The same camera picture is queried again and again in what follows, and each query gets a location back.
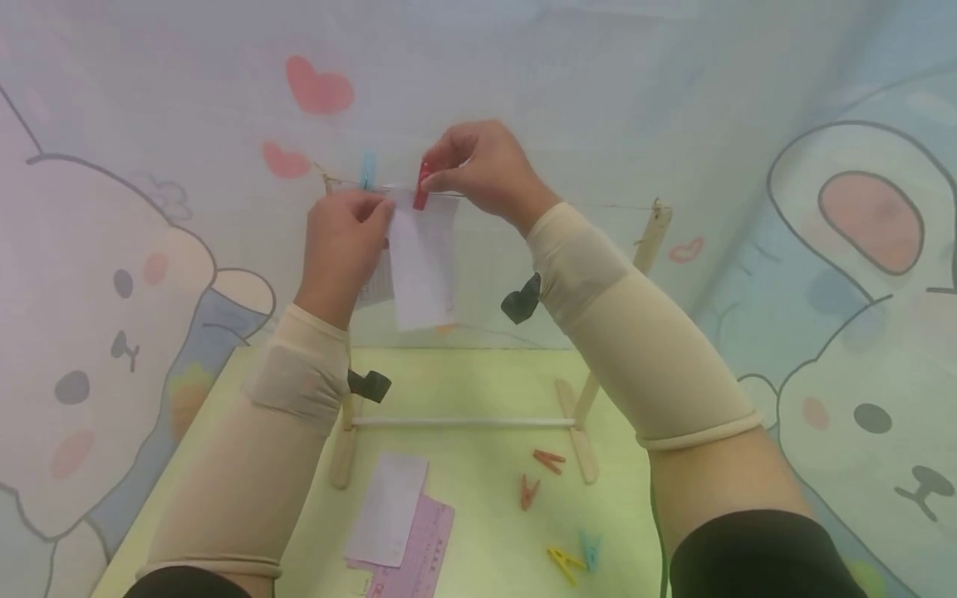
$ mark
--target beige arm sleeve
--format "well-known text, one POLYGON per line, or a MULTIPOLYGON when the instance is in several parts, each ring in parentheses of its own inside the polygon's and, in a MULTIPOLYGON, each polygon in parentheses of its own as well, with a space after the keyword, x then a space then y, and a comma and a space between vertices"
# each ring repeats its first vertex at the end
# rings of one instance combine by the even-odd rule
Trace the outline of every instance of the beige arm sleeve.
POLYGON ((568 204, 527 238, 540 298, 649 450, 727 438, 761 424, 697 326, 568 204))
POLYGON ((345 332, 291 305, 181 479, 140 575, 192 565, 277 578, 348 393, 345 332))

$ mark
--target cartoon bear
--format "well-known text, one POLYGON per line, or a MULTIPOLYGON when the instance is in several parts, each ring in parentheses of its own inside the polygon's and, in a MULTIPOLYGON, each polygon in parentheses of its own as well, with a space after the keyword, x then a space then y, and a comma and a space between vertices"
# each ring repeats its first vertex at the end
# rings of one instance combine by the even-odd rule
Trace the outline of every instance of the cartoon bear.
POLYGON ((917 140, 834 122, 768 175, 789 229, 867 304, 775 389, 741 380, 872 595, 957 586, 957 186, 917 140))
MULTIPOLYGON (((23 598, 85 597, 108 553, 91 510, 149 460, 153 439, 162 458, 141 475, 145 489, 122 501, 132 512, 125 532, 203 388, 275 300, 261 277, 217 270, 203 242, 129 182, 44 151, 0 96, 0 579, 23 598), (196 325, 204 302, 218 300, 255 317, 240 317, 238 331, 228 321, 196 325), (191 344, 196 354, 208 346, 210 333, 231 335, 212 342, 225 355, 214 351, 203 387, 183 392, 177 409, 164 400, 170 373, 189 369, 181 358, 191 344)), ((213 311, 207 320, 226 319, 213 311)))

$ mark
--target yellow-green table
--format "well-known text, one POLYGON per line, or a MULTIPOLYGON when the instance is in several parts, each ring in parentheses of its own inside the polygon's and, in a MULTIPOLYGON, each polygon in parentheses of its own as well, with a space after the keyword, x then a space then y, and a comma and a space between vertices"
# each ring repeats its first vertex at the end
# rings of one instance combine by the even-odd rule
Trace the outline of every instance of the yellow-green table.
MULTIPOLYGON (((237 349, 226 365, 94 598, 119 598, 132 585, 184 465, 235 398, 255 352, 237 349)), ((580 388, 588 373, 571 351, 356 349, 353 364, 393 382, 383 405, 368 403, 363 416, 562 417, 556 375, 580 388)), ((600 466, 592 486, 583 483, 562 430, 362 430, 352 482, 344 491, 328 483, 330 441, 282 561, 278 598, 364 595, 370 574, 346 568, 342 551, 382 451, 427 457, 427 494, 456 509, 437 598, 657 597, 661 559, 649 508, 647 455, 604 394, 587 429, 600 466), (556 476, 532 458, 536 448, 565 455, 564 473, 556 476), (527 512, 519 508, 522 474, 542 481, 527 512), (576 571, 579 586, 571 587, 545 549, 553 545, 580 556, 581 529, 603 537, 598 570, 576 571)))

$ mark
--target red clothespin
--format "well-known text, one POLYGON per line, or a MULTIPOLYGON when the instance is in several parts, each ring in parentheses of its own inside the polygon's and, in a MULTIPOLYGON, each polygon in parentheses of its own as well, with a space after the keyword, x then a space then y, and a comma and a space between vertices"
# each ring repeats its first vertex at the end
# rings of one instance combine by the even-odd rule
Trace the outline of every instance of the red clothespin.
POLYGON ((432 171, 425 162, 419 167, 419 179, 415 183, 415 198, 412 200, 412 209, 422 211, 425 209, 425 201, 429 198, 429 193, 422 190, 422 181, 429 178, 432 171))
POLYGON ((565 458, 560 454, 546 453, 545 451, 539 451, 535 449, 532 451, 532 456, 538 459, 542 465, 545 465, 548 469, 555 472, 559 476, 562 474, 562 470, 558 468, 558 465, 555 463, 565 463, 565 458))
POLYGON ((538 492, 538 486, 542 483, 540 479, 535 481, 535 484, 529 488, 528 487, 528 478, 525 477, 525 474, 522 474, 522 501, 519 505, 522 507, 523 511, 527 511, 528 507, 532 505, 532 500, 535 499, 535 493, 538 492))

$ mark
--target left hand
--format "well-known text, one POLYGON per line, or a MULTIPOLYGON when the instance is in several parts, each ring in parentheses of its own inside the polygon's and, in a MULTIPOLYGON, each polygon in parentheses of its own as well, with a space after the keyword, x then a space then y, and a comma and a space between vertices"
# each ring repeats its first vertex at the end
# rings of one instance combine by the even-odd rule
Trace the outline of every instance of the left hand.
POLYGON ((379 263, 394 211, 391 200, 360 189, 316 202, 309 211, 302 283, 293 302, 348 329, 359 291, 379 263))

